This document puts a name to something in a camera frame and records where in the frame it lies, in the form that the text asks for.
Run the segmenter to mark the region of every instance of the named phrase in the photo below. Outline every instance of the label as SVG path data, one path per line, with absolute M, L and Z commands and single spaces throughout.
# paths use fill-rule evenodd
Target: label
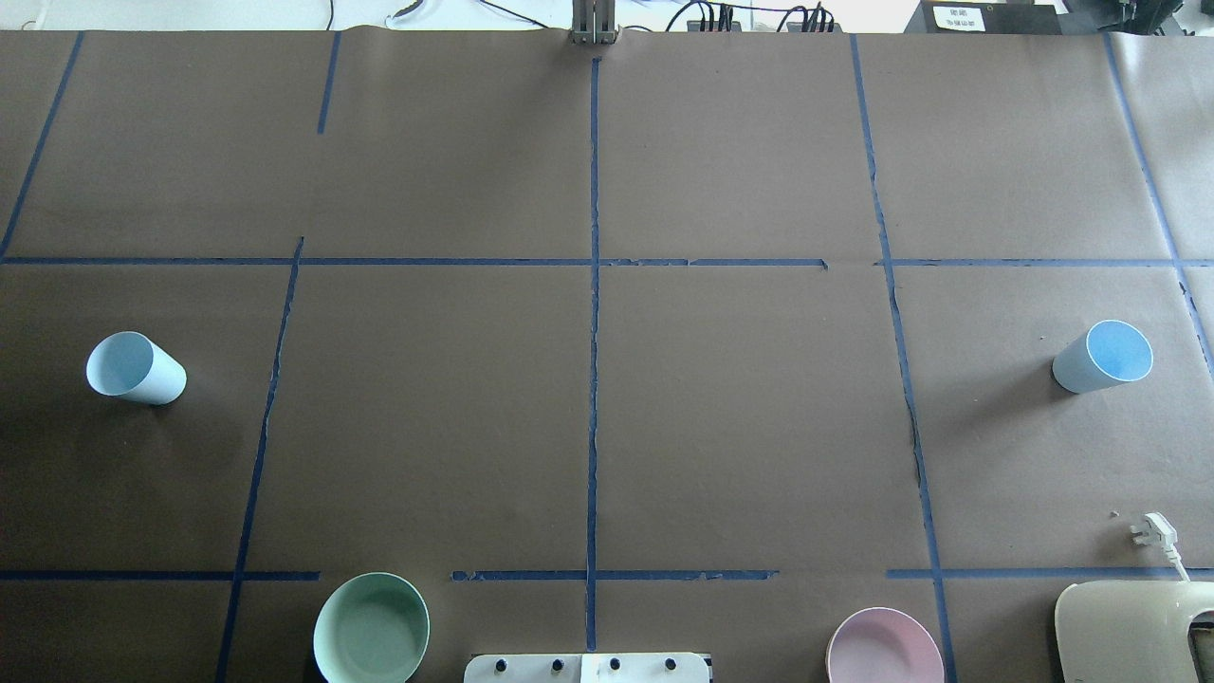
M 948 30 L 978 30 L 985 32 L 982 23 L 982 10 L 977 7 L 932 7 L 936 15 L 936 25 Z

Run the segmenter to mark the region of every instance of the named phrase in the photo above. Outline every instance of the bowl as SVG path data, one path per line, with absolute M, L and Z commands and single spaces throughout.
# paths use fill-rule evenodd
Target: bowl
M 421 593 L 395 574 L 346 581 L 329 596 L 312 632 L 317 667 L 329 683 L 403 683 L 430 643 Z
M 868 608 L 844 620 L 827 645 L 830 683 L 943 683 L 931 634 L 906 613 Z

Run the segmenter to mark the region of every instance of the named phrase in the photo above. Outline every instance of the cup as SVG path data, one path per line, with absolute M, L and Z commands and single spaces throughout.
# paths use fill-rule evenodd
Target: cup
M 1102 319 L 1054 359 L 1054 380 L 1072 394 L 1138 382 L 1151 372 L 1155 354 L 1133 324 Z
M 136 404 L 163 406 L 186 389 L 186 369 L 138 331 L 102 338 L 84 374 L 93 392 Z

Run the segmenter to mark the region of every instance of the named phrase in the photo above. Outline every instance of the metal bracket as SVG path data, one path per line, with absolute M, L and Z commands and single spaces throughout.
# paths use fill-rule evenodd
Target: metal bracket
M 611 45 L 615 35 L 615 0 L 573 0 L 573 42 Z
M 478 655 L 464 683 L 711 683 L 711 661 L 693 653 Z

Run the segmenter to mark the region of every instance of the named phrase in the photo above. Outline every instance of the pink bowl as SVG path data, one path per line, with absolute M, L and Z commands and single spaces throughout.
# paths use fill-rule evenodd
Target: pink bowl
M 849 616 L 827 645 L 830 683 L 943 683 L 944 664 L 921 624 L 890 608 Z

